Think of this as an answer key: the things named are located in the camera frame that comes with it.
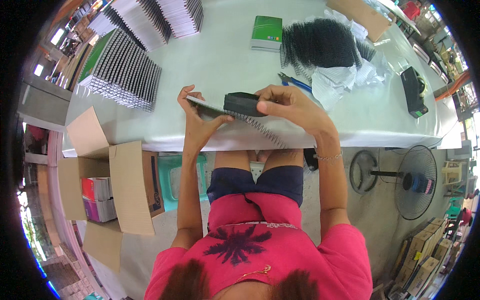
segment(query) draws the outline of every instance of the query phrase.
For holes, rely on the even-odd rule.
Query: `stack of spiral notebooks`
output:
[[[198,34],[202,28],[204,10],[201,0],[156,0],[170,24],[173,36],[183,38]]]
[[[152,112],[161,68],[121,29],[100,38],[79,76],[79,85],[129,108]]]
[[[113,24],[112,21],[110,21],[109,17],[105,14],[105,10],[103,10],[101,13],[98,13],[88,25],[88,28],[95,31],[95,33],[99,36],[104,35],[118,27],[118,25]]]
[[[171,29],[155,0],[116,0],[111,7],[148,52],[168,43]]]
[[[172,31],[156,0],[116,0],[107,4],[88,28],[102,36],[120,28],[150,52],[168,43]]]

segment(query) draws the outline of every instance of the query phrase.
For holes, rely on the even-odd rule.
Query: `green notebook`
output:
[[[278,52],[282,44],[282,19],[256,16],[250,46],[254,50]]]
[[[95,68],[98,64],[98,60],[102,56],[108,42],[110,41],[111,37],[113,36],[113,34],[116,30],[117,29],[114,29],[114,30],[110,31],[109,33],[104,35],[102,38],[100,38],[96,42],[95,47],[90,52],[90,55],[89,55],[85,65],[84,65],[84,68],[82,69],[82,73],[78,77],[78,82],[83,81],[85,78],[87,78],[88,76],[90,76],[94,72],[94,70],[95,70]]]

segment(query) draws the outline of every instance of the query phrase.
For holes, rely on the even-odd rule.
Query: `white paper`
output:
[[[369,84],[381,84],[391,74],[382,52],[377,52],[372,63],[361,59],[362,66],[317,67],[312,75],[312,94],[326,111],[332,111],[344,93]]]

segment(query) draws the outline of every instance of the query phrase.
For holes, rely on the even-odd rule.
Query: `fan pole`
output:
[[[376,176],[388,176],[388,177],[398,177],[398,172],[383,172],[383,171],[370,171],[371,175]]]

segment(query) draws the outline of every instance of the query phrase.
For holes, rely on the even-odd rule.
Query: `pink t-shirt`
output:
[[[301,212],[295,201],[282,195],[248,193],[262,210],[266,222],[258,222],[258,210],[243,195],[216,199],[208,217],[210,232],[189,250],[170,248],[158,254],[146,300],[160,298],[172,268],[190,259],[204,264],[210,297],[234,284],[246,273],[270,265],[270,279],[251,274],[243,280],[276,284],[300,269],[316,280],[321,299],[370,299],[372,274],[365,239],[352,225],[329,229],[318,247],[301,230]]]

